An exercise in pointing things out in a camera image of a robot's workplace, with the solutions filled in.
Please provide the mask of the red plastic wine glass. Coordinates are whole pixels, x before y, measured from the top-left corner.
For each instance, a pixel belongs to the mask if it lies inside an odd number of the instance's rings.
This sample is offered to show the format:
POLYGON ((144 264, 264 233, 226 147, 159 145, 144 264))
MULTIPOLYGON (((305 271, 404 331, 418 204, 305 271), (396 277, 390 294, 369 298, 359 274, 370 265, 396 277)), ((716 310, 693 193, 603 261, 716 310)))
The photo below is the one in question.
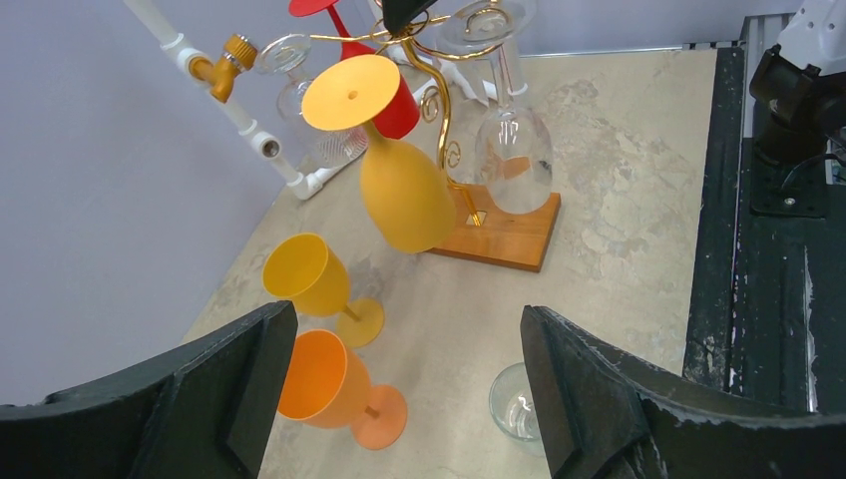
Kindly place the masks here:
POLYGON ((316 103, 324 127, 374 126, 381 136, 394 140, 403 139, 416 127, 420 118, 417 103, 398 67, 352 39, 333 1, 291 1, 288 11, 294 17, 327 11, 345 39, 340 62, 312 84, 320 90, 316 103))

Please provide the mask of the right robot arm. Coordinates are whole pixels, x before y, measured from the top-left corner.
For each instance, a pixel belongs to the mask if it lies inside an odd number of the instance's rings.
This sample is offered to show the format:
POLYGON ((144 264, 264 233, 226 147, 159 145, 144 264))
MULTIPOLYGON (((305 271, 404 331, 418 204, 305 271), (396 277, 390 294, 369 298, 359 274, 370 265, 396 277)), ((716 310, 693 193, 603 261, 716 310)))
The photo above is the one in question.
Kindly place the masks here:
MULTIPOLYGON (((534 1, 474 1, 440 27, 447 55, 469 55, 519 34, 534 1)), ((845 128, 845 4, 805 1, 760 58, 749 93, 768 117, 754 139, 756 156, 772 166, 811 166, 836 159, 831 142, 845 128)))

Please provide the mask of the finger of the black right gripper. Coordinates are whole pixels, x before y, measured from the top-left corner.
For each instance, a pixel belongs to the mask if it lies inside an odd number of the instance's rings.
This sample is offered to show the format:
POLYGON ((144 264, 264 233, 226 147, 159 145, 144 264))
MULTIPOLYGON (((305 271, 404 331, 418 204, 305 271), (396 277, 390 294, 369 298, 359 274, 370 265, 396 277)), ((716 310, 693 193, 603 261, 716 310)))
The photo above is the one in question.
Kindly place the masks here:
POLYGON ((392 34, 401 33, 437 0, 382 0, 383 24, 392 34))

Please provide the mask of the gold rack with wooden base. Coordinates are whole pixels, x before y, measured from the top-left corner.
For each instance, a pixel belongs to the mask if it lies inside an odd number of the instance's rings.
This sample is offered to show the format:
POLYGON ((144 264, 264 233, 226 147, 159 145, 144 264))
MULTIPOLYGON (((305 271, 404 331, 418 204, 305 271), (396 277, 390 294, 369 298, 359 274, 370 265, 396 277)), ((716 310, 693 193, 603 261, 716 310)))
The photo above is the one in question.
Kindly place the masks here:
POLYGON ((455 181, 450 170, 462 158, 460 145, 451 139, 452 104, 448 83, 436 70, 437 62, 458 63, 489 57, 492 47, 469 55, 447 55, 439 46, 440 27, 451 16, 433 18, 430 7, 415 18, 401 33, 392 35, 383 24, 383 13, 371 38, 383 45, 400 46, 407 60, 434 80, 420 102, 421 117, 440 125, 437 155, 430 158, 446 175, 448 193, 457 210, 455 226, 439 245, 427 250, 434 253, 476 260, 511 268, 539 271, 550 243, 561 197, 553 189, 547 201, 536 211, 513 215, 499 210, 484 184, 455 181))

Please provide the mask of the clear short glass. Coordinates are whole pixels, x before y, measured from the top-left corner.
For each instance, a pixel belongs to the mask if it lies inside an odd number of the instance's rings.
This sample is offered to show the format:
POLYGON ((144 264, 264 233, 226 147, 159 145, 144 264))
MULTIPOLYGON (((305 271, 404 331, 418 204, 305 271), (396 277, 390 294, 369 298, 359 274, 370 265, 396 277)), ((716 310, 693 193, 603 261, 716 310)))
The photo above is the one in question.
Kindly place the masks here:
POLYGON ((500 431, 524 452, 545 454, 536 408, 524 362, 503 369, 488 395, 489 411, 500 431))
POLYGON ((288 34, 267 44, 255 66, 262 74, 281 75, 286 84, 277 96, 279 116, 305 148, 310 160, 322 168, 340 168, 360 158, 367 149, 367 136, 359 127, 324 127, 312 84, 316 76, 306 68, 311 38, 288 34))

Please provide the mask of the white pvc pipe frame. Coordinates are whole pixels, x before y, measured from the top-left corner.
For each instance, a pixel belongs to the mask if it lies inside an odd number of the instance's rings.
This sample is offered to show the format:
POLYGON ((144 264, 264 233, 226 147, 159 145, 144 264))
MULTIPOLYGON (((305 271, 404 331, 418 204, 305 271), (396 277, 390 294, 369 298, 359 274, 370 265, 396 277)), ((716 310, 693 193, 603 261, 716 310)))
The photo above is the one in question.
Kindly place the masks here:
MULTIPOLYGON (((135 16, 147 27, 147 29, 160 42, 162 51, 174 61, 176 66, 180 68, 188 77, 193 79, 197 85, 205 89, 209 93, 209 86, 194 79, 188 72, 188 62, 194 57, 205 57, 211 60, 205 53, 194 48, 191 42, 187 39, 184 33, 178 32, 169 22, 169 20, 156 7, 153 1, 124 1, 126 6, 135 14, 135 16)), ((342 43, 345 39, 341 36, 309 36, 312 40, 330 41, 342 43)), ((470 80, 468 80, 450 61, 442 60, 440 66, 436 66, 439 73, 446 75, 446 80, 455 83, 463 89, 464 94, 470 98, 487 101, 493 99, 494 87, 493 84, 483 81, 484 98, 479 97, 471 88, 470 80)), ((421 86, 414 93, 411 92, 417 103, 418 111, 420 113, 420 102, 426 100, 426 89, 429 87, 436 88, 434 80, 430 80, 421 86)), ((318 191, 320 191, 328 181, 335 177, 342 169, 348 165, 340 168, 318 168, 315 172, 304 174, 297 170, 289 160, 283 157, 281 153, 281 143, 279 139, 264 129, 259 122, 249 114, 245 108, 237 103, 236 100, 228 99, 225 104, 217 101, 212 95, 211 97, 216 101, 217 105, 226 114, 229 120, 236 127, 238 134, 249 144, 249 146, 263 159, 268 161, 286 182, 286 186, 292 190, 294 195, 302 201, 312 198, 318 191)))

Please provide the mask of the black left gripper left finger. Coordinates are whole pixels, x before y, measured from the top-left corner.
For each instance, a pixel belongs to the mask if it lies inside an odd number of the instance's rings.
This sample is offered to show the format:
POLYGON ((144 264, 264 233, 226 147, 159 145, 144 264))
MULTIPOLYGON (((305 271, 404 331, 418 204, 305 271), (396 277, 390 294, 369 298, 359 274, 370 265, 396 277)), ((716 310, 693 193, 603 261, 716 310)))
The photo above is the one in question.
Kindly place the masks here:
POLYGON ((5 478, 254 478, 297 333, 278 301, 108 376, 1 409, 5 478))

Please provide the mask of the orange plastic goblet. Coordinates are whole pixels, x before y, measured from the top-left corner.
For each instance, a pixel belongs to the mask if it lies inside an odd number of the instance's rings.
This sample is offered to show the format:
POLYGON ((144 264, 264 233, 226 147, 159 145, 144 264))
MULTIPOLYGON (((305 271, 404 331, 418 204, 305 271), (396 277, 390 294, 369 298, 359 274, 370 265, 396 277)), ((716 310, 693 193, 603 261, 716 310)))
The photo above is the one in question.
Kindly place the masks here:
POLYGON ((403 394, 394 386, 374 384, 359 356, 325 329, 296 337, 277 411, 312 427, 348 427, 369 450, 395 443, 408 416, 403 394))

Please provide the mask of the yellow plastic goblet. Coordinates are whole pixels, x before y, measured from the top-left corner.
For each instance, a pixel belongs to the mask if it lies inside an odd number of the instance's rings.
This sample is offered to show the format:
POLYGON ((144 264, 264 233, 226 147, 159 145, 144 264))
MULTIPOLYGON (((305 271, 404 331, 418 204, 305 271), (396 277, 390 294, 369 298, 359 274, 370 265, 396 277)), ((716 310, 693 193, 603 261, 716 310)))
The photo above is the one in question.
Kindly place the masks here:
POLYGON ((405 253, 441 244, 455 226, 457 210, 446 175, 414 145, 360 125, 368 149, 359 185, 367 213, 386 242, 405 253))
POLYGON ((262 269, 265 290, 291 301, 312 316, 335 316, 335 333, 349 347, 372 342, 385 322, 382 304, 372 297, 352 298, 350 275, 323 237, 294 235, 280 243, 262 269))

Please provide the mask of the clear wine glass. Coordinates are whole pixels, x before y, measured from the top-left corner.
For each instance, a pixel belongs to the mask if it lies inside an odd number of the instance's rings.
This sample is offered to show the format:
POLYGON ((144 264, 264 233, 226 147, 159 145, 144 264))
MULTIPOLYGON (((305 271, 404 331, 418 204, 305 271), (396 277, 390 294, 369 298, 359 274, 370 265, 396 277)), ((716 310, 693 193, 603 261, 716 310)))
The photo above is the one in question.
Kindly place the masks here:
POLYGON ((516 41, 535 12, 534 1, 474 1, 443 24, 439 38, 452 55, 494 49, 489 58, 497 105, 477 133, 477 178, 496 207, 513 215, 538 210, 552 190, 550 133, 529 106, 516 41))

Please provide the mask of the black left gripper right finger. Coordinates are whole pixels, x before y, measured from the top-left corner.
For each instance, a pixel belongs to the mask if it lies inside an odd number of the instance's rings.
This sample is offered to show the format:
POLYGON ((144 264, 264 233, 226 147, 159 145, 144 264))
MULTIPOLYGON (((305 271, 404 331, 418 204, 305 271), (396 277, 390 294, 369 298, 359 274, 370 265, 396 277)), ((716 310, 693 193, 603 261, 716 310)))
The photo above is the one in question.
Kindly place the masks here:
POLYGON ((841 478, 845 417, 709 388, 545 306, 520 323, 554 478, 841 478))

